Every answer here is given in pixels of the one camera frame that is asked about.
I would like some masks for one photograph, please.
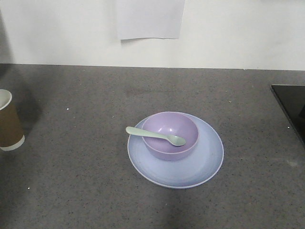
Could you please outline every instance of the white wall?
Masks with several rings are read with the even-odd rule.
[[[0,10],[2,63],[305,70],[304,0],[186,0],[178,40],[118,40],[115,0]]]

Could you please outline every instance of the bowl rim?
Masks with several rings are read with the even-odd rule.
[[[197,127],[196,123],[195,123],[192,119],[190,119],[188,116],[186,116],[184,113],[175,112],[175,111],[163,111],[163,112],[158,112],[158,113],[152,114],[152,115],[150,115],[150,116],[148,116],[148,117],[146,118],[146,120],[144,121],[144,123],[143,123],[143,125],[142,125],[142,128],[143,128],[143,126],[145,125],[145,123],[147,122],[147,120],[149,120],[151,117],[153,117],[153,116],[155,116],[155,115],[159,115],[159,114],[162,114],[162,113],[175,113],[176,115],[183,115],[184,117],[186,117],[187,119],[189,119],[189,120],[195,125],[195,127],[196,127],[196,131],[197,131],[197,139],[196,139],[196,141],[195,141],[195,142],[193,143],[193,145],[190,146],[189,148],[187,148],[187,149],[185,149],[185,150],[183,150],[183,151],[175,152],[175,153],[169,153],[169,152],[164,152],[164,151],[155,149],[155,148],[153,148],[152,146],[150,146],[150,145],[146,142],[146,140],[145,140],[144,137],[142,137],[142,139],[143,139],[145,145],[147,145],[150,149],[152,149],[152,150],[155,151],[155,152],[158,152],[158,153],[161,153],[161,154],[169,154],[169,155],[183,154],[183,153],[185,153],[185,152],[191,150],[192,148],[194,148],[194,147],[197,145],[198,139],[199,139],[198,127]]]

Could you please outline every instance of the plate rim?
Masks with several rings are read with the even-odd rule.
[[[129,143],[130,143],[131,135],[129,135],[129,137],[128,137],[127,151],[128,151],[129,160],[131,161],[133,167],[134,167],[134,168],[138,171],[138,173],[140,173],[145,179],[147,179],[147,180],[149,180],[150,182],[152,182],[152,183],[154,183],[154,184],[156,184],[156,185],[159,185],[159,186],[161,186],[161,187],[173,188],[173,189],[187,189],[187,188],[192,188],[192,187],[196,187],[196,186],[202,185],[203,183],[209,181],[211,178],[213,178],[213,177],[216,175],[216,173],[220,170],[220,168],[221,168],[221,166],[222,166],[222,164],[223,164],[223,161],[224,161],[224,145],[223,145],[223,142],[222,142],[220,136],[219,136],[218,133],[214,130],[214,128],[213,128],[211,125],[209,125],[207,122],[205,122],[204,120],[202,120],[201,118],[198,118],[198,117],[196,117],[196,116],[194,116],[194,115],[192,115],[192,114],[187,114],[187,113],[183,113],[183,112],[175,112],[175,113],[181,113],[181,114],[183,114],[183,115],[189,115],[189,116],[191,116],[191,117],[193,117],[193,118],[199,119],[201,122],[206,123],[206,124],[216,133],[216,135],[217,135],[217,137],[218,137],[218,139],[219,139],[219,141],[220,141],[220,143],[221,143],[221,146],[222,146],[222,158],[221,158],[221,162],[220,162],[218,168],[216,169],[216,171],[215,171],[211,176],[209,176],[207,179],[205,179],[205,180],[203,180],[203,181],[201,181],[201,182],[199,182],[199,183],[196,183],[196,184],[193,184],[193,185],[187,185],[187,186],[171,186],[171,185],[162,184],[162,183],[156,182],[156,181],[154,181],[154,180],[148,178],[146,175],[144,175],[144,174],[137,168],[137,166],[134,164],[134,162],[132,161],[132,159],[131,159],[131,157],[130,157],[130,151],[129,151]],[[142,120],[139,121],[135,126],[138,126],[142,121],[144,121],[145,119],[147,119],[147,118],[149,118],[149,117],[150,117],[150,116],[148,116],[148,117],[142,119]]]

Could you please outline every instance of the cup rim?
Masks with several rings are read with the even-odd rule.
[[[152,146],[150,146],[150,145],[147,143],[147,141],[145,140],[144,137],[142,137],[144,143],[145,143],[150,149],[152,149],[152,150],[155,151],[155,152],[158,152],[158,153],[161,153],[161,154],[169,154],[169,155],[182,154],[182,153],[185,153],[185,152],[187,152],[187,151],[193,149],[193,148],[197,145],[197,142],[198,142],[198,139],[199,139],[198,127],[197,127],[196,123],[195,123],[192,119],[190,119],[189,117],[187,117],[187,116],[184,115],[184,114],[177,113],[177,112],[174,112],[174,111],[163,111],[163,112],[159,112],[159,113],[156,113],[156,114],[152,114],[151,116],[147,117],[147,119],[144,121],[144,123],[143,123],[143,125],[142,125],[142,128],[143,128],[143,126],[145,125],[146,121],[147,121],[149,118],[151,118],[152,116],[161,114],[161,113],[175,113],[175,114],[178,114],[178,115],[183,115],[184,117],[188,118],[188,119],[195,125],[195,127],[196,127],[196,130],[197,130],[197,139],[196,139],[196,141],[195,141],[194,144],[193,144],[191,147],[189,147],[188,149],[185,149],[185,150],[179,151],[179,152],[175,152],[175,153],[169,153],[169,152],[164,152],[164,151],[155,149],[155,148],[153,148]]]
[[[7,106],[10,104],[11,100],[12,100],[12,94],[11,94],[10,91],[5,90],[5,89],[0,89],[0,92],[1,92],[1,91],[7,93],[7,94],[9,95],[10,98],[9,98],[9,100],[8,100],[2,107],[0,107],[0,111],[3,110],[5,107],[7,107]]]

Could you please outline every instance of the black surface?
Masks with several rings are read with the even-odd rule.
[[[305,86],[272,85],[272,89],[283,111],[305,144]]]

